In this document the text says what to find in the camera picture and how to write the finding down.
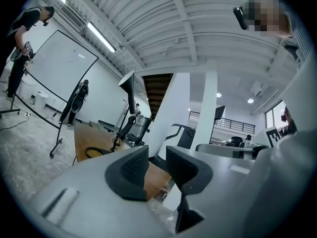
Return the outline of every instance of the wooden stair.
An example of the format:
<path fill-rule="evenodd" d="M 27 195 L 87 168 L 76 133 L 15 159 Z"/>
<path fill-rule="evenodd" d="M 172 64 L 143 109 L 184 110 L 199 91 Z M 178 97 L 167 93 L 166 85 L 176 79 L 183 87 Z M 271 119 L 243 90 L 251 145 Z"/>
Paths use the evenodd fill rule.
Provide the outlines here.
<path fill-rule="evenodd" d="M 159 74 L 143 76 L 145 90 L 149 100 L 149 106 L 152 114 L 152 120 L 155 119 L 159 107 L 163 101 L 169 83 L 173 74 Z"/>

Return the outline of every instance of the whiteboard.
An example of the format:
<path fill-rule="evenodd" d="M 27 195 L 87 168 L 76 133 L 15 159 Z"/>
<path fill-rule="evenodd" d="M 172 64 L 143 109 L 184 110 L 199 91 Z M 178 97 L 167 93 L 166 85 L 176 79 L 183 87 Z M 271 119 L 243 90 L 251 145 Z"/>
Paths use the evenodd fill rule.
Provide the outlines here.
<path fill-rule="evenodd" d="M 57 30 L 36 52 L 28 71 L 44 87 L 67 101 L 97 59 L 96 55 Z"/>

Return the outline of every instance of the black railing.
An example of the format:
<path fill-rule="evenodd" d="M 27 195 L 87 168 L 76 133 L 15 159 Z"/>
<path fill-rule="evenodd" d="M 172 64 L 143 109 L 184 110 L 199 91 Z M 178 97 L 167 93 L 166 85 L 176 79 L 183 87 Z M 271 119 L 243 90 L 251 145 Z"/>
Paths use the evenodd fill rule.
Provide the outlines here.
<path fill-rule="evenodd" d="M 189 112 L 188 118 L 194 121 L 199 121 L 200 113 L 198 112 Z M 240 121 L 234 121 L 226 118 L 221 118 L 220 120 L 217 120 L 214 122 L 215 126 L 219 127 L 225 127 L 229 129 L 234 129 L 238 131 L 243 131 L 246 133 L 251 133 L 254 134 L 256 126 L 253 124 L 245 123 L 245 122 L 240 122 Z"/>

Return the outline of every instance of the wooden table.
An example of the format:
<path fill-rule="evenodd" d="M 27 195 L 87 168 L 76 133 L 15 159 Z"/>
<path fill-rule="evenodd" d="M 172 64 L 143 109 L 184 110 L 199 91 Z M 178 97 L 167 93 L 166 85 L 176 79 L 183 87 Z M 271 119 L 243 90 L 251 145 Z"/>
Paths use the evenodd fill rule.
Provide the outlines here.
<path fill-rule="evenodd" d="M 77 161 L 81 162 L 88 157 L 85 155 L 84 150 L 89 147 L 98 147 L 102 149 L 110 149 L 113 146 L 112 139 L 115 138 L 116 134 L 113 132 L 102 131 L 97 127 L 90 127 L 79 122 L 75 123 L 74 127 L 75 136 L 75 149 Z M 127 149 L 129 146 L 123 141 L 120 142 L 120 146 L 116 151 Z M 100 156 L 98 152 L 89 152 L 92 156 Z M 170 174 L 164 170 L 158 168 L 151 162 L 149 162 L 149 168 L 145 174 L 144 190 L 147 192 L 147 200 L 149 201 L 155 196 L 159 190 L 169 181 Z"/>

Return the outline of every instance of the window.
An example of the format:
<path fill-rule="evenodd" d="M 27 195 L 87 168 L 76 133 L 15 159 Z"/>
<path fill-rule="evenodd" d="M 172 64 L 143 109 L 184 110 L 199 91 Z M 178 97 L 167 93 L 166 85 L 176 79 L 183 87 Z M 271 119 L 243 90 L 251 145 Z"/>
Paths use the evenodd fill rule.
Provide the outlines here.
<path fill-rule="evenodd" d="M 285 103 L 282 101 L 273 109 L 268 111 L 265 114 L 266 118 L 266 127 L 270 128 L 276 126 L 277 129 L 287 126 L 287 122 L 283 122 L 281 120 L 281 115 L 284 113 L 285 110 Z"/>
<path fill-rule="evenodd" d="M 267 112 L 265 114 L 265 117 L 266 117 L 266 127 L 267 128 L 273 127 L 274 123 L 273 123 L 273 112 L 272 112 L 272 110 Z"/>

